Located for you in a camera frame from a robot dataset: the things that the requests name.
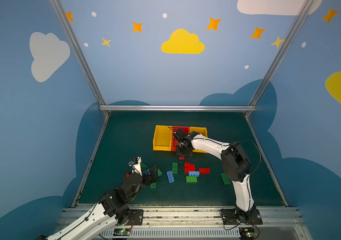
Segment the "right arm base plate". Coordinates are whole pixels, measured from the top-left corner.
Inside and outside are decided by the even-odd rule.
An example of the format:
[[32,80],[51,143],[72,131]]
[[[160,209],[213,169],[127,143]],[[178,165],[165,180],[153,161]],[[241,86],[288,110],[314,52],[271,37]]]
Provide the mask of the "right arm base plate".
[[258,209],[251,208],[245,212],[238,208],[220,209],[224,225],[262,225],[263,220]]

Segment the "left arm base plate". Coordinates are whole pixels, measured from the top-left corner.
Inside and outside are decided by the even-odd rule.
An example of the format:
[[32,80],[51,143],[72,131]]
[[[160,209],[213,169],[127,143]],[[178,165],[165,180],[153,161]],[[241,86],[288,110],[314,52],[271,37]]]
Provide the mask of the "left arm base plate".
[[133,209],[123,212],[122,216],[118,219],[118,224],[122,226],[141,226],[143,222],[142,209]]

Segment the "red lego brick stack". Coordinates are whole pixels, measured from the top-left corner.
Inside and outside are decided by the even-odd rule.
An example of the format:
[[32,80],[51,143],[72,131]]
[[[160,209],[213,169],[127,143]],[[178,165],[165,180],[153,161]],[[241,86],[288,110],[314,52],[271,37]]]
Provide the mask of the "red lego brick stack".
[[185,162],[184,163],[184,172],[188,174],[189,172],[194,172],[196,170],[196,166],[194,164]]

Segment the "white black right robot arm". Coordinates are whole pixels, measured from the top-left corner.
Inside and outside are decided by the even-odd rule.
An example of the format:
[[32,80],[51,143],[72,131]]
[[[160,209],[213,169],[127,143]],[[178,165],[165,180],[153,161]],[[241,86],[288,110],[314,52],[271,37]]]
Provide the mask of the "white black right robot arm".
[[250,187],[250,161],[240,143],[223,143],[197,132],[187,134],[182,129],[174,131],[173,136],[179,143],[176,145],[178,157],[189,159],[194,150],[199,150],[221,160],[224,174],[234,186],[237,210],[248,214],[255,209]]

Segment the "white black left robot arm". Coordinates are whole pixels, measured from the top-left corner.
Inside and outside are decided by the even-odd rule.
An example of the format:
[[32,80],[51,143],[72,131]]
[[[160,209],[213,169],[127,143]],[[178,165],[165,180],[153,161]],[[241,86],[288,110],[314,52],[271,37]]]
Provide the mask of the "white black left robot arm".
[[132,171],[123,182],[108,190],[84,215],[66,228],[41,240],[92,240],[103,230],[128,221],[131,210],[128,204],[138,195],[140,189],[155,183],[158,167],[154,166],[145,173]]

